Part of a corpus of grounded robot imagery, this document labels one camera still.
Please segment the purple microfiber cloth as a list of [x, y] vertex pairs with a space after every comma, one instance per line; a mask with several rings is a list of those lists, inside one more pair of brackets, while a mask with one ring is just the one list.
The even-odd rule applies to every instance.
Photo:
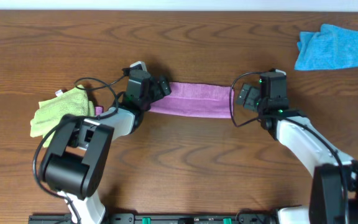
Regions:
[[151, 104], [154, 113], [194, 118], [229, 119], [233, 93], [228, 86], [170, 83], [171, 93]]

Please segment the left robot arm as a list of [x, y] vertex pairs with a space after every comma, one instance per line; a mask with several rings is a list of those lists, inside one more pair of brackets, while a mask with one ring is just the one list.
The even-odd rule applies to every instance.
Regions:
[[142, 123], [151, 104], [172, 91], [165, 76], [153, 77], [148, 71], [125, 68], [125, 91], [113, 95], [111, 107], [97, 116], [66, 114], [43, 138], [51, 140], [42, 161], [36, 149], [32, 172], [37, 185], [49, 195], [65, 201], [70, 223], [104, 223], [106, 208], [98, 187], [103, 176], [111, 143], [132, 134]]

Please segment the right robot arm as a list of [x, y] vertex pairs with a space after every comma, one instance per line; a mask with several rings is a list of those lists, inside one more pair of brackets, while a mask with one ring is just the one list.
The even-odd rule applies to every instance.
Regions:
[[285, 72], [258, 75], [258, 86], [244, 84], [229, 103], [256, 112], [261, 127], [291, 150], [313, 178], [309, 205], [281, 208], [275, 222], [358, 223], [358, 161], [330, 143], [301, 110], [290, 107]]

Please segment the purple folded cloth under green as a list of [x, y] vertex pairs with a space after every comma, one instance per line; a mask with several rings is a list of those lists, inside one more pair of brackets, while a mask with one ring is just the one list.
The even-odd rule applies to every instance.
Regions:
[[96, 116], [101, 115], [104, 112], [104, 108], [102, 106], [95, 106], [94, 107], [94, 114]]

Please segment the blue microfiber cloth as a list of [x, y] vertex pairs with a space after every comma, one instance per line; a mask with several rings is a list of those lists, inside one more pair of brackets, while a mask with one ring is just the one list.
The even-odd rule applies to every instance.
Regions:
[[358, 67], [358, 30], [323, 24], [318, 32], [300, 32], [295, 70], [340, 70]]

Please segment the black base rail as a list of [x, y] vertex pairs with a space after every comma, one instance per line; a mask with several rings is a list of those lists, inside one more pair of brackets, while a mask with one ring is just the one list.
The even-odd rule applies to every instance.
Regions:
[[[29, 224], [64, 224], [75, 223], [70, 214], [66, 215], [31, 215]], [[97, 223], [82, 220], [80, 223]], [[294, 223], [278, 214], [240, 213], [239, 215], [136, 215], [133, 213], [116, 213], [101, 219], [102, 224], [282, 224]]]

